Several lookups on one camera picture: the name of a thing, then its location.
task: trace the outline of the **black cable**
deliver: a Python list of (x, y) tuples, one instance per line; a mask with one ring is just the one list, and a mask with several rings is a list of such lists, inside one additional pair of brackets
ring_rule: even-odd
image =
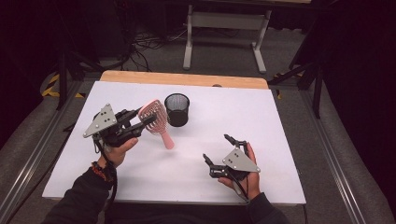
[(306, 204), (303, 204), (305, 224), (308, 224), (308, 213), (306, 212)]
[(17, 215), (17, 213), (20, 211), (20, 209), (23, 207), (23, 205), (26, 203), (26, 201), (30, 198), (30, 196), (32, 196), (33, 192), (35, 192), (35, 190), (37, 189), (38, 185), (40, 185), (40, 183), (43, 181), (43, 179), (46, 177), (47, 173), (50, 172), (50, 170), (52, 169), (53, 165), (55, 164), (55, 162), (59, 159), (59, 157), (61, 156), (61, 153), (64, 149), (64, 146), (66, 145), (67, 140), (70, 137), (70, 134), (73, 131), (74, 126), (76, 125), (76, 123), (73, 123), (72, 125), (64, 128), (64, 132), (68, 132), (66, 138), (64, 139), (64, 141), (62, 142), (61, 147), (59, 148), (58, 152), (55, 155), (55, 158), (52, 160), (52, 162), (50, 163), (49, 167), (47, 168), (47, 170), (44, 172), (44, 174), (40, 177), (40, 179), (37, 181), (37, 183), (35, 183), (35, 185), (32, 187), (32, 189), (27, 193), (27, 195), (24, 197), (24, 199), (18, 204), (18, 206), (12, 211), (11, 215), (8, 217), (6, 224), (8, 224), (12, 218), (15, 217), (15, 215)]
[(230, 30), (230, 31), (235, 31), (235, 34), (232, 34), (232, 35), (228, 35), (228, 34), (226, 34), (225, 32), (222, 32), (221, 29), (216, 29), (215, 31), (216, 31), (217, 33), (221, 34), (221, 35), (225, 35), (225, 36), (227, 36), (227, 37), (229, 37), (229, 38), (232, 38), (232, 37), (236, 37), (236, 36), (239, 34), (239, 31), (240, 31), (240, 30)]
[(113, 191), (111, 192), (111, 196), (110, 196), (110, 199), (108, 200), (108, 204), (107, 204), (106, 208), (104, 209), (104, 210), (107, 210), (113, 204), (113, 202), (114, 202), (114, 200), (116, 198), (116, 194), (117, 194), (117, 188), (118, 188), (118, 185), (119, 185), (118, 184), (118, 179), (117, 179), (117, 169), (116, 169), (116, 167), (114, 167), (113, 161), (108, 159), (108, 157), (107, 157), (107, 155), (105, 153), (105, 150), (103, 149), (103, 147), (100, 144), (99, 140), (94, 139), (93, 142), (99, 148), (99, 151), (101, 152), (101, 155), (103, 156), (103, 158), (105, 158), (105, 161), (106, 161), (105, 177), (106, 178), (108, 178), (108, 177), (112, 178), (111, 181), (113, 183)]
[[(106, 71), (106, 70), (111, 70), (111, 69), (113, 69), (113, 68), (116, 68), (116, 67), (119, 67), (119, 66), (123, 66), (126, 62), (128, 62), (128, 55), (123, 55), (122, 56), (123, 58), (122, 58), (122, 60), (120, 61), (120, 62), (117, 62), (117, 63), (113, 63), (113, 64), (111, 64), (111, 65), (108, 65), (108, 66), (102, 66), (102, 65), (99, 65), (99, 66), (102, 66), (103, 68), (104, 68), (104, 70)], [(81, 65), (81, 67), (82, 67), (82, 69), (84, 69), (84, 71), (86, 71), (86, 72), (95, 72), (96, 70), (95, 69), (92, 69), (92, 68), (90, 68), (90, 67), (86, 67), (86, 66), (82, 66)]]
[(148, 63), (148, 60), (146, 59), (146, 57), (142, 53), (140, 53), (139, 51), (137, 51), (136, 54), (142, 56), (142, 58), (145, 60), (147, 71), (151, 72), (151, 70), (149, 69), (149, 63)]
[(130, 58), (131, 58), (131, 61), (134, 63), (134, 65), (136, 65), (136, 70), (139, 71), (139, 65), (140, 65), (140, 66), (143, 66), (143, 65), (140, 64), (140, 63), (138, 63), (138, 62), (136, 62), (136, 61), (132, 58), (132, 56), (131, 56)]
[[(142, 47), (142, 49), (139, 49), (139, 50), (160, 49), (160, 48), (162, 48), (164, 46), (164, 43), (162, 43), (161, 40), (154, 40), (153, 39), (153, 40), (150, 40), (150, 41), (142, 41), (142, 42), (146, 42), (146, 44), (143, 45), (143, 44), (139, 44), (138, 42), (135, 43), (137, 46)], [(154, 47), (151, 46), (151, 43), (153, 43), (153, 42), (157, 42), (157, 44)]]
[(233, 180), (233, 182), (236, 183), (236, 185), (241, 189), (242, 193), (244, 194), (244, 196), (248, 199), (248, 194), (247, 192), (244, 190), (244, 188), (242, 187), (241, 183), (239, 183), (239, 181), (233, 176), (233, 175), (229, 175), (231, 177), (231, 179)]

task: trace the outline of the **cable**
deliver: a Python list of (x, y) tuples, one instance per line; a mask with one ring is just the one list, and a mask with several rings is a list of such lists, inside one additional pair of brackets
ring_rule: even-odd
[(232, 179), (233, 182), (236, 183), (236, 185), (238, 186), (238, 188), (241, 189), (242, 193), (244, 194), (244, 196), (248, 199), (248, 194), (247, 192), (244, 190), (244, 188), (242, 187), (241, 183), (239, 183), (239, 181), (233, 176), (233, 175), (229, 175)]
[(306, 212), (306, 204), (303, 204), (305, 224), (308, 224), (308, 213)]
[[(225, 32), (222, 32), (221, 30), (224, 30), (224, 31), (235, 31), (235, 34), (228, 35), (228, 34), (226, 34)], [(239, 31), (240, 31), (240, 30), (215, 29), (215, 32), (217, 32), (217, 33), (219, 33), (219, 34), (221, 34), (221, 35), (225, 35), (225, 36), (227, 36), (227, 37), (229, 37), (229, 38), (236, 37), (236, 36), (239, 34)]]
[[(102, 67), (104, 68), (105, 71), (106, 70), (111, 70), (113, 68), (116, 68), (116, 67), (119, 67), (119, 66), (123, 66), (126, 62), (128, 62), (128, 55), (123, 55), (123, 59), (120, 62), (111, 64), (111, 65), (108, 65), (108, 66), (102, 66)], [(90, 67), (86, 67), (86, 66), (82, 66), (82, 65), (81, 65), (81, 67), (86, 72), (95, 72), (96, 71), (95, 69), (92, 69)]]
[(20, 204), (18, 204), (18, 206), (14, 209), (14, 211), (12, 211), (11, 215), (8, 217), (8, 219), (6, 221), (6, 224), (8, 224), (12, 220), (12, 218), (14, 218), (15, 215), (17, 215), (17, 213), (20, 211), (20, 209), (23, 207), (23, 205), (26, 203), (26, 201), (30, 198), (30, 196), (33, 194), (33, 192), (35, 192), (35, 190), (37, 189), (38, 185), (40, 185), (40, 183), (46, 177), (47, 173), (50, 172), (50, 169), (52, 169), (52, 167), (55, 164), (55, 162), (61, 156), (61, 153), (62, 153), (62, 151), (64, 149), (64, 146), (66, 145), (66, 142), (69, 139), (70, 134), (72, 133), (73, 128), (74, 128), (75, 125), (76, 125), (76, 123), (73, 123), (72, 125), (64, 128), (64, 132), (68, 132), (68, 134), (67, 134), (66, 138), (64, 139), (64, 141), (62, 142), (62, 145), (59, 148), (58, 152), (56, 153), (55, 158), (52, 160), (52, 162), (50, 163), (49, 167), (44, 172), (44, 174), (40, 177), (40, 179), (37, 181), (37, 183), (35, 183), (35, 185), (32, 187), (32, 189), (27, 193), (27, 195), (24, 197), (24, 199), (20, 202)]
[(96, 146), (99, 148), (99, 151), (103, 158), (106, 161), (106, 167), (103, 170), (105, 173), (106, 178), (111, 178), (111, 181), (113, 182), (113, 190), (111, 192), (110, 199), (107, 201), (106, 208), (104, 209), (105, 211), (108, 210), (111, 205), (114, 203), (114, 199), (116, 199), (116, 194), (117, 194), (117, 189), (118, 189), (118, 178), (117, 178), (117, 169), (114, 166), (113, 161), (111, 161), (106, 153), (104, 148), (102, 147), (101, 143), (99, 142), (99, 139), (93, 139), (93, 142), (96, 144)]
[(187, 29), (185, 29), (183, 32), (181, 32), (181, 34), (177, 35), (176, 37), (173, 37), (173, 39), (167, 39), (167, 42), (172, 42), (174, 40), (180, 39), (180, 37), (187, 32)]
[(149, 69), (149, 63), (148, 63), (148, 61), (146, 60), (146, 57), (145, 57), (142, 53), (140, 53), (140, 52), (138, 52), (138, 51), (136, 52), (136, 54), (137, 54), (137, 55), (140, 54), (140, 55), (143, 57), (143, 59), (145, 60), (145, 63), (146, 63), (146, 66), (143, 65), (143, 64), (141, 64), (141, 63), (138, 63), (138, 62), (135, 61), (134, 58), (131, 56), (130, 58), (131, 58), (132, 62), (134, 63), (134, 65), (136, 65), (137, 71), (139, 71), (139, 66), (141, 66), (141, 67), (146, 68), (146, 71), (147, 71), (147, 72), (151, 72), (151, 69)]
[(164, 43), (161, 43), (162, 41), (155, 41), (155, 40), (144, 40), (142, 42), (146, 42), (146, 44), (140, 44), (139, 41), (137, 41), (135, 44), (139, 47), (142, 47), (142, 49), (138, 50), (145, 50), (145, 49), (160, 49), (164, 46)]

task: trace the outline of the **pink hairbrush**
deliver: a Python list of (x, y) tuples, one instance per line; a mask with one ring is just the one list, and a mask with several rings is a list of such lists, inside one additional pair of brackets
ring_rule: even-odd
[(146, 118), (152, 114), (155, 114), (157, 119), (150, 124), (146, 125), (146, 129), (155, 134), (159, 133), (163, 138), (163, 143), (165, 147), (171, 149), (174, 147), (174, 142), (172, 141), (171, 136), (166, 131), (166, 125), (168, 122), (168, 115), (165, 111), (165, 107), (159, 100), (153, 100), (148, 104), (144, 105), (140, 110), (137, 116), (140, 119)]

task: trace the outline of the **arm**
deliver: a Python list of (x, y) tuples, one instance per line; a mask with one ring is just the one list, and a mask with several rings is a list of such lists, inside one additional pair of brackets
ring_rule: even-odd
[[(254, 163), (256, 162), (256, 157), (253, 152), (253, 148), (250, 143), (247, 143), (248, 156)], [(233, 181), (221, 177), (219, 182), (225, 186), (233, 189)], [(241, 186), (247, 192), (247, 197), (250, 199), (250, 203), (247, 205), (247, 211), (249, 213), (250, 219), (256, 224), (284, 224), (289, 223), (285, 215), (273, 207), (268, 201), (264, 193), (260, 191), (260, 176), (258, 173), (250, 173), (247, 178), (240, 182)]]
[[(136, 143), (137, 138), (132, 138), (122, 146), (112, 148), (106, 155), (117, 167), (122, 164), (126, 152)], [(106, 167), (103, 157), (100, 157), (97, 163), (102, 168)], [(96, 223), (112, 186), (113, 183), (105, 181), (102, 176), (89, 168), (52, 207), (42, 223)]]

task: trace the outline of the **hairbrush handle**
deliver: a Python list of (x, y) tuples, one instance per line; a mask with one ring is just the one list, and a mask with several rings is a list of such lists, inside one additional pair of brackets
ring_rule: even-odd
[(175, 146), (175, 143), (168, 132), (161, 133), (161, 137), (163, 138), (163, 143), (167, 149), (172, 149)]

